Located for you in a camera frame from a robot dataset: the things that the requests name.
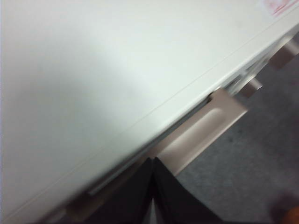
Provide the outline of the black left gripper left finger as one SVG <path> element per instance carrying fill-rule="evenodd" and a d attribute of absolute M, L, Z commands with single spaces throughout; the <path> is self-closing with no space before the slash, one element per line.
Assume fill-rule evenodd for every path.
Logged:
<path fill-rule="evenodd" d="M 150 205 L 153 160 L 146 159 L 139 169 L 87 222 L 89 224 L 141 224 Z"/>

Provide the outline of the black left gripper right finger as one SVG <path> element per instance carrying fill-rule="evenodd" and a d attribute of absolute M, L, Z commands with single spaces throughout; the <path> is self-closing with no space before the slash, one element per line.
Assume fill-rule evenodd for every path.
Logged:
<path fill-rule="evenodd" d="M 217 224 L 222 220 L 195 198 L 158 159 L 153 160 L 154 199 L 166 224 Z"/>

